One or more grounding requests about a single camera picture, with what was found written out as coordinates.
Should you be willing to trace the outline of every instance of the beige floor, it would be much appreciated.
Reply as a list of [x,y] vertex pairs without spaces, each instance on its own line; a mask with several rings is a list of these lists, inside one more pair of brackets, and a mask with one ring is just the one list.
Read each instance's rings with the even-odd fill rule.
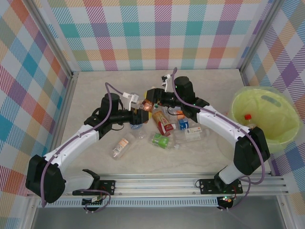
[[[73,135],[93,110],[100,106],[106,94],[105,82],[121,92],[143,95],[152,86],[161,87],[159,71],[81,72],[77,81],[63,141]],[[188,76],[196,96],[207,100],[219,112],[228,112],[233,95],[243,87],[238,70],[179,70],[176,76]],[[158,132],[153,120],[144,125],[147,134]],[[118,161],[110,157],[114,145],[130,131],[128,125],[121,131],[111,131],[99,142],[85,150],[67,169],[76,172],[84,168],[100,174],[138,173],[195,173],[218,172],[231,162],[233,148],[211,131],[203,141],[194,142],[179,150],[166,151],[144,139],[136,142]]]

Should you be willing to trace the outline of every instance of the yellow plastic bag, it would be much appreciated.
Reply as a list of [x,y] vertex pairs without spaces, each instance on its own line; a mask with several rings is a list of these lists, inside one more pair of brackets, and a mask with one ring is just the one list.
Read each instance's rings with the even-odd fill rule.
[[294,106],[272,87],[244,87],[233,99],[228,116],[245,125],[250,114],[265,134],[270,153],[284,150],[303,127]]

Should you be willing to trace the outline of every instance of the plaid wall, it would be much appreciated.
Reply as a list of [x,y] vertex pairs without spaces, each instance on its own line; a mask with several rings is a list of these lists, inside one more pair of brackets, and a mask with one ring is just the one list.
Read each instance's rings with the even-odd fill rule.
[[29,159],[49,150],[68,77],[21,0],[0,0],[0,229],[14,229]]
[[[247,85],[277,88],[305,123],[305,0],[285,1],[243,77]],[[272,155],[272,164],[289,181],[295,211],[305,223],[304,128],[285,151]]]
[[[63,47],[47,16],[48,9],[42,7],[41,1],[46,0],[35,1],[71,64],[67,47]],[[82,71],[114,71],[237,68],[272,1],[48,0],[48,3],[76,59],[75,65]],[[261,4],[267,7],[258,20]],[[250,26],[256,17],[257,28],[255,24]]]

